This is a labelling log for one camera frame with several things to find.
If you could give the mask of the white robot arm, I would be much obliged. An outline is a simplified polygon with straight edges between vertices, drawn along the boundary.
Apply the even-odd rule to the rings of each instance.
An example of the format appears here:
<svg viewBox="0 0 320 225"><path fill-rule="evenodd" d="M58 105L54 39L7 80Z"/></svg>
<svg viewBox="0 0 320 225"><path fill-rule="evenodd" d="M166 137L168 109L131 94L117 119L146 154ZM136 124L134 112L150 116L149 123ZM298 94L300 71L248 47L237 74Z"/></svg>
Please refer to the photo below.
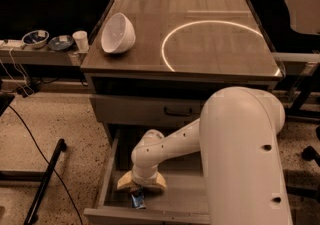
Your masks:
<svg viewBox="0 0 320 225"><path fill-rule="evenodd" d="M283 105L273 94L224 88L205 102L199 119L178 131L167 137L147 131L117 188L164 190L158 165L199 152L211 225L293 225L277 144L284 122Z"/></svg>

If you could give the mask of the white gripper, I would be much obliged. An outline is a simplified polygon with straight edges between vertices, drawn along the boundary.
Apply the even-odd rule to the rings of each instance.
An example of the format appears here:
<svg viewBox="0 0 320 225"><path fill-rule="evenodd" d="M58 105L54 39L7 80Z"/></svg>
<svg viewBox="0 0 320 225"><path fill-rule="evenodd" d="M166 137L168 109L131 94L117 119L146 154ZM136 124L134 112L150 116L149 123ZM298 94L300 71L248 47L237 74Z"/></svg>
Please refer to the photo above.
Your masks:
<svg viewBox="0 0 320 225"><path fill-rule="evenodd" d="M132 172L126 172L117 182L117 189L122 190L131 188L134 183L149 187L156 188L164 191L166 189L166 180L161 173L158 173L156 166L151 168L141 168L134 166Z"/></svg>

